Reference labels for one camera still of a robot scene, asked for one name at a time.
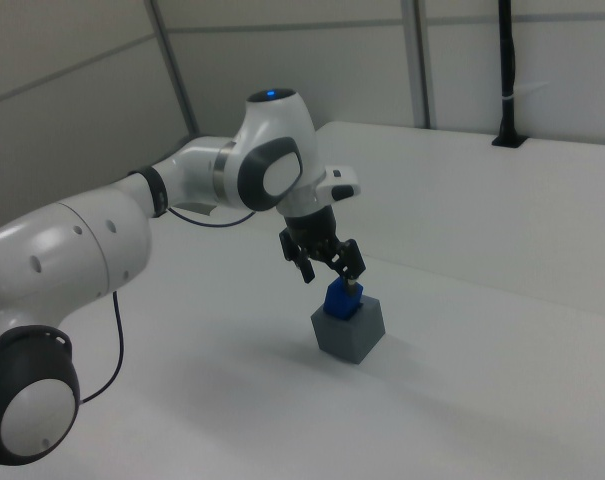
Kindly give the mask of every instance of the blue cube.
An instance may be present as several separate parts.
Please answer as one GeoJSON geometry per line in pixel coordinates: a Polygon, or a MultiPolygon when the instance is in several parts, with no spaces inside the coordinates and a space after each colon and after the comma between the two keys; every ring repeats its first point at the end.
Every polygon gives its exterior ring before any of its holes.
{"type": "Polygon", "coordinates": [[[326,290],[324,299],[324,313],[340,320],[348,320],[360,307],[362,292],[364,287],[359,283],[355,284],[356,292],[349,295],[344,285],[344,280],[337,278],[326,290]]]}

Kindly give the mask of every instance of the gray block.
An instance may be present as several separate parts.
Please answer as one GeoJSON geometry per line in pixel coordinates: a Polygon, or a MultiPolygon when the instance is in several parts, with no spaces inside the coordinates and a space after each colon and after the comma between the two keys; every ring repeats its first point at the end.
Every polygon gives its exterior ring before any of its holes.
{"type": "Polygon", "coordinates": [[[366,295],[349,320],[327,315],[320,307],[311,321],[320,350],[355,364],[364,360],[386,333],[380,301],[366,295]]]}

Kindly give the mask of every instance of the white table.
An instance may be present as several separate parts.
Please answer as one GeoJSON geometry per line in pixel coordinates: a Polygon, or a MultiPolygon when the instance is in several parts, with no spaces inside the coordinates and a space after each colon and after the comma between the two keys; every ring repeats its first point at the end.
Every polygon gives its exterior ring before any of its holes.
{"type": "MultiPolygon", "coordinates": [[[[304,285],[259,225],[153,221],[119,292],[120,376],[0,479],[605,479],[604,316],[369,257],[387,335],[349,365],[309,319],[333,274],[304,285]]],[[[117,358],[110,299],[62,328],[92,393],[117,358]]]]}

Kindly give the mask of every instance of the white wall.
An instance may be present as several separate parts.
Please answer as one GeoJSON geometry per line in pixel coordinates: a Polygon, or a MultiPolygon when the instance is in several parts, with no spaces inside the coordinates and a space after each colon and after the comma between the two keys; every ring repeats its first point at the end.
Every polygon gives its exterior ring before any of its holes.
{"type": "Polygon", "coordinates": [[[185,134],[142,0],[0,2],[0,226],[185,134]]]}
{"type": "Polygon", "coordinates": [[[270,87],[299,91],[317,128],[414,125],[399,0],[159,5],[203,132],[235,134],[245,99],[270,87]]]}
{"type": "MultiPolygon", "coordinates": [[[[497,2],[423,1],[433,127],[497,133],[497,2]]],[[[512,10],[518,131],[605,144],[605,0],[514,0],[512,10]]]]}

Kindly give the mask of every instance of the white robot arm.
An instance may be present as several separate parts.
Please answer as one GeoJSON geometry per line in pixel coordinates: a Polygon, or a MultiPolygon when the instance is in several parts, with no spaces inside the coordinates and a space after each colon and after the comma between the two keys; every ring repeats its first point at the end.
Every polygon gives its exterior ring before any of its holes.
{"type": "Polygon", "coordinates": [[[151,252],[149,219],[197,202],[285,218],[284,256],[308,283],[309,259],[353,281],[364,263],[335,235],[331,204],[357,195],[352,169],[323,165],[300,95],[249,97],[235,138],[201,137],[112,185],[61,200],[0,229],[0,464],[31,463],[70,430],[80,404],[70,339],[74,310],[138,275],[151,252]]]}

